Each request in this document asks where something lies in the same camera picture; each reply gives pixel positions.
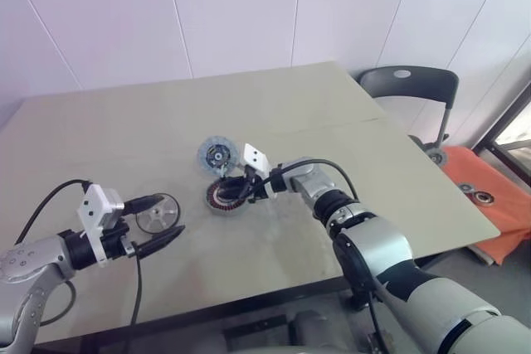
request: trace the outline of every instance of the floor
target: floor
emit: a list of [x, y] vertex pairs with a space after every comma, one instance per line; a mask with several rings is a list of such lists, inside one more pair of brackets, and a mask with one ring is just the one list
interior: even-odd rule
[[[531, 327], [531, 244], [529, 241], [521, 244], [501, 267], [486, 266], [474, 254], [462, 249], [444, 256], [426, 270], [454, 279], [492, 303], [502, 313], [511, 315]], [[370, 352], [367, 335], [373, 332], [373, 326], [368, 310], [354, 312], [348, 305], [348, 297], [348, 292], [341, 292], [305, 298], [237, 317], [142, 337], [133, 341], [131, 354], [227, 353], [229, 348], [223, 331], [264, 319], [273, 318], [278, 321], [282, 319], [282, 316], [289, 321], [297, 313], [308, 310], [314, 310], [326, 318], [324, 327], [330, 331], [327, 341], [330, 345], [347, 352]], [[377, 303], [376, 311], [381, 327], [392, 336], [393, 352], [397, 354], [419, 353], [411, 338], [402, 330], [382, 303]], [[231, 341], [231, 349], [285, 345], [289, 340], [290, 330], [284, 324], [271, 327], [264, 332], [237, 338]], [[121, 347], [121, 344], [116, 344], [102, 348], [100, 352], [102, 354], [120, 353]]]

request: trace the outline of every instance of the black cable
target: black cable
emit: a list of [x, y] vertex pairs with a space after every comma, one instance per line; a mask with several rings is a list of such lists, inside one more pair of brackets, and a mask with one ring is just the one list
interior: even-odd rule
[[[35, 223], [35, 220], [41, 214], [42, 209], [48, 204], [48, 202], [63, 188], [66, 188], [68, 186], [74, 185], [74, 184], [81, 184], [83, 187], [83, 191], [86, 192], [86, 189], [91, 184], [89, 180], [81, 180], [79, 178], [75, 178], [73, 180], [69, 180], [68, 182], [63, 182], [59, 186], [55, 187], [47, 196], [44, 198], [39, 206], [36, 208], [36, 210], [33, 212], [30, 219], [27, 221], [26, 225], [22, 229], [22, 232], [17, 238], [17, 241], [15, 242], [15, 245], [21, 244], [24, 238], [26, 238], [27, 233], [32, 228], [33, 223]], [[61, 318], [63, 318], [65, 315], [68, 314], [70, 310], [72, 310], [72, 307], [74, 307], [74, 304], [76, 303], [77, 298], [77, 292], [76, 287], [71, 281], [65, 281], [65, 285], [68, 287], [71, 293], [70, 302], [66, 305], [66, 308], [61, 311], [59, 314], [57, 314], [55, 317], [52, 317], [50, 319], [47, 319], [46, 321], [41, 322], [41, 326], [45, 327], [46, 325], [50, 325], [51, 323], [54, 323], [56, 321], [59, 321]]]
[[[179, 205], [179, 201], [175, 198], [175, 196], [173, 196], [173, 195], [169, 195], [169, 194], [167, 194], [166, 192], [157, 192], [157, 193], [154, 194], [154, 195], [165, 195], [165, 196], [169, 196], [169, 197], [170, 197], [171, 199], [173, 199], [173, 200], [175, 201], [175, 203], [177, 204], [177, 217], [175, 218], [175, 221], [174, 221], [171, 225], [169, 225], [169, 226], [167, 226], [167, 227], [165, 228], [165, 230], [167, 230], [168, 228], [172, 228], [172, 227], [173, 227], [174, 225], [176, 225], [176, 224], [179, 222], [179, 220], [181, 219], [181, 205]], [[141, 231], [145, 232], [146, 234], [156, 235], [156, 234], [159, 234], [159, 233], [160, 233], [160, 231], [159, 231], [159, 232], [151, 232], [151, 231], [145, 230], [145, 229], [140, 225], [140, 223], [139, 223], [139, 214], [138, 214], [138, 213], [135, 213], [135, 214], [134, 214], [134, 220], [136, 221], [136, 225], [137, 225], [137, 227], [138, 227]]]
[[305, 166], [305, 165], [313, 165], [313, 164], [316, 164], [316, 163], [329, 165], [329, 166], [333, 167], [335, 170], [337, 170], [339, 172], [339, 174], [341, 174], [341, 176], [347, 182], [348, 188], [352, 192], [353, 199], [355, 199], [355, 200], [358, 199], [358, 194], [356, 193], [356, 190], [354, 189], [354, 185], [350, 181], [350, 178], [348, 177], [348, 174], [337, 163], [329, 161], [327, 159], [305, 159], [304, 161], [298, 161], [298, 162], [295, 162], [295, 163], [293, 163], [293, 164], [291, 164], [289, 166], [286, 166], [286, 167], [280, 169], [273, 176], [269, 176], [264, 181], [259, 182], [258, 184], [256, 184], [253, 187], [253, 189], [250, 190], [249, 193], [247, 193], [242, 199], [248, 198], [249, 196], [254, 195], [255, 193], [257, 193], [262, 187], [264, 187], [266, 184], [269, 184], [271, 182], [271, 180], [273, 178], [275, 178], [275, 176], [277, 176], [279, 174], [282, 175], [284, 173], [292, 171], [293, 169], [296, 169], [297, 167], [301, 167], [301, 166]]
[[134, 300], [134, 309], [133, 309], [133, 316], [131, 317], [131, 323], [129, 325], [129, 330], [127, 333], [127, 338], [125, 339], [124, 347], [122, 348], [122, 354], [129, 353], [129, 348], [131, 346], [131, 340], [132, 340], [132, 327], [136, 325], [136, 320], [139, 317], [139, 310], [140, 310], [140, 302], [142, 301], [142, 267], [140, 266], [140, 258], [135, 256], [136, 258], [136, 270], [137, 270], [137, 285], [136, 285], [136, 299]]
[[74, 303], [76, 302], [77, 298], [77, 292], [76, 287], [71, 281], [65, 281], [65, 285], [70, 289], [71, 299], [66, 308], [58, 313], [55, 317], [52, 317], [50, 319], [47, 319], [46, 321], [41, 321], [41, 326], [45, 327], [46, 325], [50, 325], [51, 323], [54, 323], [56, 321], [59, 321], [61, 318], [63, 318], [70, 310], [72, 310], [72, 307], [74, 307]]
[[39, 216], [42, 209], [48, 204], [48, 202], [63, 188], [71, 186], [73, 184], [81, 184], [83, 186], [83, 189], [85, 190], [85, 186], [90, 184], [90, 181], [88, 180], [81, 180], [79, 178], [76, 178], [74, 180], [69, 180], [68, 182], [63, 182], [59, 186], [55, 187], [47, 196], [42, 200], [42, 202], [39, 204], [39, 206], [36, 208], [36, 210], [33, 212], [32, 216], [30, 217], [30, 220], [27, 221], [26, 225], [22, 229], [22, 232], [17, 238], [17, 241], [15, 242], [15, 245], [18, 245], [22, 243], [24, 238], [26, 238], [27, 233], [29, 232], [30, 228], [32, 228], [33, 223], [35, 222], [35, 219]]
[[382, 330], [380, 329], [380, 325], [378, 325], [378, 319], [376, 318], [376, 312], [374, 311], [373, 294], [371, 292], [368, 293], [368, 309], [371, 312], [371, 318], [373, 319], [376, 340], [378, 340], [378, 344], [380, 345], [383, 354], [389, 354], [389, 350], [383, 340]]

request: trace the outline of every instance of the table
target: table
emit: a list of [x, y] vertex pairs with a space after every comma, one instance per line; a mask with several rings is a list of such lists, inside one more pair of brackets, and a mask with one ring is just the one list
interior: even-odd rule
[[[252, 143], [272, 163], [328, 158], [361, 201], [387, 217], [418, 257], [497, 236], [495, 227], [334, 63], [28, 99], [0, 133], [0, 247], [12, 246], [38, 202], [70, 178], [90, 178], [124, 198], [168, 192], [183, 206], [184, 233], [143, 260], [144, 322], [341, 275], [324, 228], [296, 194], [261, 201], [234, 218], [202, 197], [213, 177], [196, 152], [211, 135]], [[336, 172], [340, 187], [346, 188]], [[80, 229], [79, 188], [41, 214], [29, 240]], [[131, 224], [132, 236], [147, 237]], [[74, 277], [79, 297], [38, 342], [129, 323], [134, 261]], [[47, 314], [68, 301], [53, 293]]]

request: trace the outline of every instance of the wall seam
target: wall seam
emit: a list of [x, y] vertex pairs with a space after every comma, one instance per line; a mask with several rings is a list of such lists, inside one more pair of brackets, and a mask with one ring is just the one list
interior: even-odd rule
[[293, 18], [293, 36], [291, 37], [290, 66], [293, 66], [293, 55], [295, 53], [295, 31], [297, 29], [297, 16], [298, 15], [299, 15], [299, 0], [295, 0], [295, 15]]
[[66, 69], [70, 72], [70, 74], [72, 75], [72, 78], [74, 79], [74, 81], [77, 83], [78, 85], [78, 90], [84, 90], [85, 87], [81, 84], [79, 78], [77, 77], [76, 73], [74, 72], [74, 70], [72, 69], [72, 66], [71, 64], [68, 62], [68, 60], [66, 59], [64, 53], [62, 52], [61, 48], [59, 47], [59, 45], [57, 44], [55, 38], [53, 37], [53, 35], [51, 34], [50, 30], [48, 29], [48, 26], [44, 23], [44, 20], [42, 19], [41, 17], [41, 14], [39, 14], [39, 12], [37, 11], [37, 8], [35, 7], [35, 4], [33, 4], [33, 1], [32, 0], [27, 0], [28, 4], [30, 5], [30, 7], [32, 8], [32, 11], [33, 13], [35, 14], [35, 16], [37, 17], [37, 20], [39, 21], [39, 23], [41, 24], [41, 27], [42, 29], [44, 30], [44, 32], [46, 33], [46, 35], [48, 36], [48, 39], [51, 41], [51, 44], [54, 46], [54, 48], [56, 49], [57, 51], [57, 54], [59, 55], [59, 57], [61, 58], [61, 60], [63, 61], [63, 63], [65, 64], [65, 67]]
[[398, 9], [400, 8], [401, 4], [402, 4], [402, 0], [398, 0], [397, 8], [395, 9], [394, 14], [392, 15], [391, 24], [389, 24], [389, 28], [387, 29], [387, 35], [385, 36], [382, 49], [380, 50], [380, 54], [378, 55], [378, 59], [374, 67], [377, 67], [378, 64], [380, 63], [380, 59], [382, 58], [382, 55], [383, 55], [383, 50], [385, 49], [385, 46], [387, 44], [387, 39], [389, 39], [389, 36], [391, 35], [392, 25], [395, 23], [395, 20], [397, 19]]
[[184, 53], [186, 55], [186, 61], [188, 63], [188, 72], [190, 73], [190, 76], [194, 78], [192, 62], [190, 61], [190, 54], [188, 53], [188, 45], [184, 37], [183, 23], [181, 22], [181, 17], [179, 16], [177, 0], [173, 0], [173, 7], [175, 8], [175, 17], [177, 18], [177, 24], [179, 26], [179, 33], [181, 34], [181, 39], [183, 40]]
[[[446, 64], [445, 69], [450, 68], [451, 63], [453, 62], [453, 60], [455, 59], [455, 56], [457, 56], [457, 53], [459, 52], [459, 50], [460, 50], [461, 47], [463, 46], [463, 43], [465, 42], [466, 37], [468, 36], [470, 30], [471, 30], [472, 27], [474, 26], [475, 21], [478, 19], [478, 16], [480, 15], [481, 10], [483, 10], [483, 6], [484, 6], [486, 3], [487, 3], [487, 0], [483, 0], [483, 2], [481, 3], [481, 6], [480, 6], [480, 8], [478, 9], [478, 12], [475, 14], [474, 18], [472, 19], [472, 22], [470, 23], [470, 25], [469, 25], [468, 28], [466, 29], [465, 35], [463, 35], [463, 37], [461, 38], [461, 40], [460, 40], [460, 42], [459, 42], [459, 45], [457, 45], [457, 48], [455, 49], [454, 54], [452, 55], [452, 57], [450, 58], [450, 60], [449, 60], [448, 63]], [[422, 114], [422, 111], [424, 111], [424, 108], [427, 106], [427, 104], [428, 104], [428, 101], [424, 101], [424, 104], [422, 105], [421, 110], [418, 112], [417, 116], [413, 119], [413, 122], [412, 122], [411, 126], [410, 126], [409, 129], [407, 130], [408, 133], [410, 133], [410, 132], [411, 132], [411, 129], [413, 128], [413, 126], [415, 126], [415, 123], [416, 123], [417, 120], [420, 118], [420, 116], [421, 116], [421, 114]]]
[[513, 56], [510, 58], [510, 60], [507, 62], [507, 64], [505, 64], [503, 70], [501, 70], [501, 72], [499, 74], [497, 74], [496, 78], [492, 81], [492, 84], [490, 84], [489, 88], [483, 93], [483, 95], [481, 96], [481, 98], [478, 100], [478, 102], [475, 104], [474, 108], [472, 108], [472, 110], [470, 111], [470, 113], [468, 114], [468, 116], [463, 120], [463, 122], [459, 125], [459, 127], [455, 130], [454, 132], [454, 136], [456, 136], [461, 128], [466, 124], [466, 122], [470, 119], [470, 116], [475, 112], [475, 110], [480, 106], [480, 103], [481, 101], [483, 101], [483, 99], [489, 95], [490, 91], [492, 91], [492, 89], [494, 88], [494, 86], [496, 85], [496, 83], [498, 82], [499, 78], [501, 77], [501, 75], [504, 74], [504, 72], [507, 70], [507, 68], [509, 68], [510, 64], [513, 62], [513, 60], [516, 58], [516, 56], [518, 55], [518, 53], [520, 52], [520, 50], [522, 50], [522, 48], [525, 46], [525, 43], [528, 41], [529, 37], [531, 35], [527, 35], [524, 39], [524, 41], [522, 42], [522, 44], [518, 47], [518, 49], [514, 52]]

